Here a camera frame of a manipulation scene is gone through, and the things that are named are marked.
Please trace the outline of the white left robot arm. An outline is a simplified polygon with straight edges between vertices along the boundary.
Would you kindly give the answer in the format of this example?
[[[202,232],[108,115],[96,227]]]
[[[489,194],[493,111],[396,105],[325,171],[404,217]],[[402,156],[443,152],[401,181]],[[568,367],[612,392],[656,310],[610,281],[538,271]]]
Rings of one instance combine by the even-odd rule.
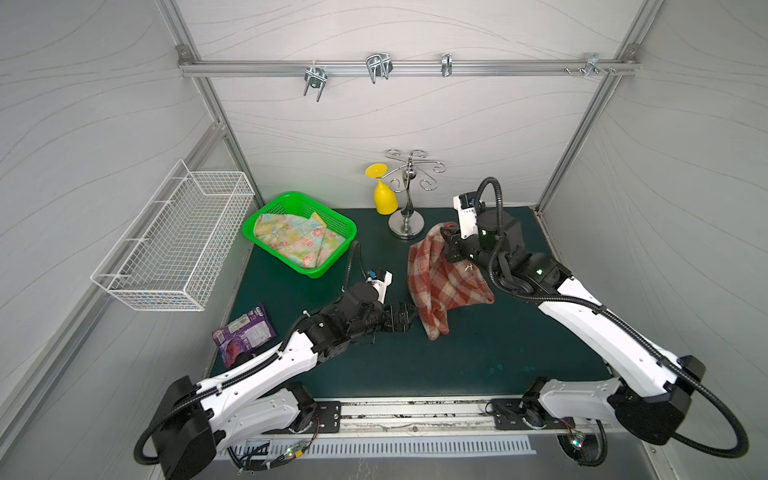
[[[359,337],[404,333],[417,319],[412,304],[385,304],[386,289],[380,280],[359,282],[303,313],[266,352],[198,383],[187,376],[173,382],[134,445],[134,461],[160,466],[167,479],[191,479],[253,435],[304,429],[316,403],[291,379],[344,353]]]

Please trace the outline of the red plaid skirt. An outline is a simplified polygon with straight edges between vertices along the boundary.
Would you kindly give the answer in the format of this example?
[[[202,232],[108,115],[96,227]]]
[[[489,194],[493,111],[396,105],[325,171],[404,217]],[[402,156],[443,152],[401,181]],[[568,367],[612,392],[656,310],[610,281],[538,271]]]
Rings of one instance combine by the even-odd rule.
[[[426,237],[409,247],[407,286],[429,340],[450,332],[448,312],[473,305],[490,305],[495,296],[480,269],[469,260],[451,263],[441,229],[455,222],[434,225]]]

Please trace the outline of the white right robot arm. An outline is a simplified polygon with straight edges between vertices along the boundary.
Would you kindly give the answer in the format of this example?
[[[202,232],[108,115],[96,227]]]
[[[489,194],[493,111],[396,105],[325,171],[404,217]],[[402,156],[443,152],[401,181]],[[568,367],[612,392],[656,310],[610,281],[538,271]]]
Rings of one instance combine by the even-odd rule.
[[[586,290],[554,257],[530,253],[517,220],[503,236],[476,229],[469,236],[457,226],[440,230],[452,263],[467,260],[494,286],[536,306],[594,350],[611,368],[602,381],[564,381],[540,377],[517,408],[535,428],[555,418],[617,423],[654,445],[680,440],[677,430],[702,390],[704,365],[679,357],[637,332]]]

